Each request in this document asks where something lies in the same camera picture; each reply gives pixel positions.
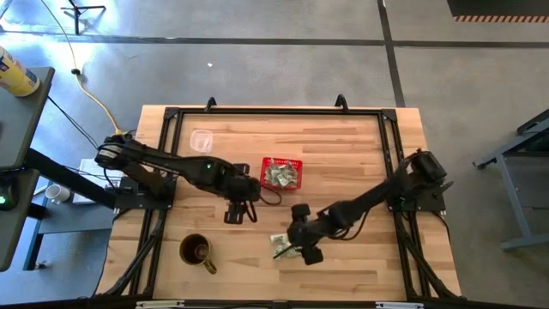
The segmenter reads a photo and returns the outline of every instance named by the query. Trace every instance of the spray can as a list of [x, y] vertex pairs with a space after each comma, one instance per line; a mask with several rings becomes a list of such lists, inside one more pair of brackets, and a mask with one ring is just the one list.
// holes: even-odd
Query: spray can
[[0, 46], [0, 86], [14, 96], [30, 95], [40, 85], [36, 75]]

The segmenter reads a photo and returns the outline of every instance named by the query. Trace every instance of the wooden table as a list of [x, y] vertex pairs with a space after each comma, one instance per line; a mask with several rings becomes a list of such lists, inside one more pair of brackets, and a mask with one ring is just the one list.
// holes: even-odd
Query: wooden table
[[[151, 147], [158, 144], [165, 108], [143, 107], [136, 133], [138, 141]], [[418, 109], [399, 108], [396, 111], [404, 155], [410, 155], [417, 148], [426, 148]], [[321, 240], [322, 263], [305, 266], [301, 257], [272, 259], [269, 235], [286, 231], [292, 220], [291, 206], [308, 203], [311, 212], [316, 213], [335, 201], [356, 197], [385, 178], [379, 129], [374, 117], [186, 115], [178, 155], [198, 155], [190, 148], [190, 134], [198, 129], [214, 133], [210, 155], [233, 163], [248, 163], [250, 175], [254, 177], [259, 178], [264, 156], [302, 160], [302, 188], [283, 193], [280, 206], [256, 203], [258, 223], [251, 223], [246, 217], [244, 224], [235, 226], [223, 223], [226, 201], [180, 179], [174, 207], [166, 220], [155, 299], [405, 299], [395, 224], [384, 204], [370, 212], [364, 229], [355, 240]], [[170, 139], [168, 137], [166, 145], [171, 145]], [[274, 198], [268, 192], [264, 194], [266, 198]], [[142, 217], [143, 211], [131, 210], [115, 222], [98, 293], [112, 286], [135, 256]], [[459, 294], [443, 223], [436, 216], [425, 213], [418, 214], [418, 223], [425, 259], [448, 288]], [[219, 270], [217, 275], [180, 260], [179, 244], [189, 233], [202, 233], [211, 239], [214, 263]], [[141, 287], [147, 277], [148, 264], [146, 260]], [[416, 281], [414, 286], [419, 291], [414, 263], [412, 272]]]

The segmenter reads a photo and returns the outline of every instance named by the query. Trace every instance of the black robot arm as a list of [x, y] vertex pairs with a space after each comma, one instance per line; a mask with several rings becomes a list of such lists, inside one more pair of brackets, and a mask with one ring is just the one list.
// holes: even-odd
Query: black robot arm
[[322, 252], [317, 248], [321, 238], [344, 239], [349, 228], [373, 207], [388, 199], [404, 203], [424, 191], [444, 188], [445, 176], [446, 172], [431, 152], [418, 150], [404, 159], [395, 173], [382, 183], [351, 201], [339, 201], [322, 209], [315, 220], [308, 221], [307, 215], [311, 212], [307, 204], [293, 206], [288, 240], [292, 247], [300, 249], [306, 264], [322, 262]]
[[[260, 198], [259, 180], [249, 177], [232, 163], [213, 156], [180, 157], [150, 148], [132, 136], [115, 135], [99, 146], [95, 161], [100, 167], [119, 170], [135, 180], [151, 198], [163, 198], [168, 191], [167, 179], [142, 165], [181, 176], [196, 188], [229, 201], [225, 222], [240, 224], [247, 212], [256, 221], [253, 203]], [[254, 215], [248, 212], [248, 205]]]

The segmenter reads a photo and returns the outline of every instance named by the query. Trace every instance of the metal stand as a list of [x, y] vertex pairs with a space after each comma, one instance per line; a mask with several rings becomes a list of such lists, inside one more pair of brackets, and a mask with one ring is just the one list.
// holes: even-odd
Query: metal stand
[[502, 251], [549, 243], [549, 233], [532, 233], [523, 211], [525, 207], [548, 209], [548, 186], [544, 184], [549, 174], [549, 156], [545, 152], [528, 151], [528, 147], [549, 134], [549, 110], [521, 125], [516, 131], [519, 136], [473, 162], [478, 169], [497, 163], [521, 229], [522, 237], [501, 243]]
[[69, 9], [75, 13], [75, 34], [80, 35], [80, 30], [78, 27], [78, 21], [80, 19], [80, 15], [84, 14], [89, 9], [106, 9], [105, 5], [94, 5], [94, 6], [83, 6], [79, 7], [77, 6], [72, 0], [69, 0], [70, 5], [72, 5], [72, 8], [61, 8], [61, 9]]
[[39, 233], [40, 223], [46, 214], [46, 207], [31, 203], [28, 209], [28, 216], [38, 219], [38, 221], [34, 227], [31, 242], [28, 245], [27, 257], [25, 258], [25, 263], [23, 264], [23, 270], [40, 270], [45, 268], [44, 264], [36, 263], [36, 259], [38, 258], [38, 253], [40, 251], [40, 247], [42, 246], [42, 239], [44, 238], [44, 234]]
[[40, 152], [30, 148], [25, 157], [25, 168], [33, 168], [40, 172], [40, 175], [48, 178], [54, 183], [69, 188], [84, 197], [113, 209], [115, 196], [105, 191], [94, 182], [87, 180], [80, 174], [70, 171], [68, 168], [46, 157]]

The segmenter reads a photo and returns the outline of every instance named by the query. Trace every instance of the gray desk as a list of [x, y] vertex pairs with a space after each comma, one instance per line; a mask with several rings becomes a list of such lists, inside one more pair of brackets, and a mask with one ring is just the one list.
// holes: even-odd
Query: gray desk
[[[0, 88], [0, 170], [20, 168], [33, 140], [40, 114], [50, 92], [53, 68], [31, 68], [39, 79], [39, 88], [31, 95], [17, 98]], [[28, 170], [17, 173], [19, 203], [10, 211], [0, 212], [0, 271], [9, 268], [21, 236], [39, 172]]]
[[40, 79], [40, 87], [33, 94], [17, 98], [0, 88], [0, 170], [22, 166], [50, 92], [55, 70], [50, 67], [30, 70]]
[[17, 172], [19, 202], [12, 210], [2, 211], [0, 214], [0, 271], [7, 270], [11, 265], [38, 177], [38, 171], [33, 169]]
[[[112, 224], [112, 211], [109, 208], [114, 206], [113, 194], [29, 148], [55, 72], [53, 68], [29, 69], [40, 79], [39, 89], [33, 94], [17, 98], [0, 89], [0, 177], [5, 177], [6, 173], [16, 173], [21, 182], [18, 205], [15, 209], [0, 211], [0, 271], [5, 271], [11, 264], [27, 216], [36, 217], [39, 223], [34, 231], [24, 270], [34, 269], [44, 233], [104, 229], [110, 228]], [[100, 204], [83, 206], [45, 203], [43, 206], [48, 211], [42, 221], [45, 208], [31, 203], [39, 175]]]

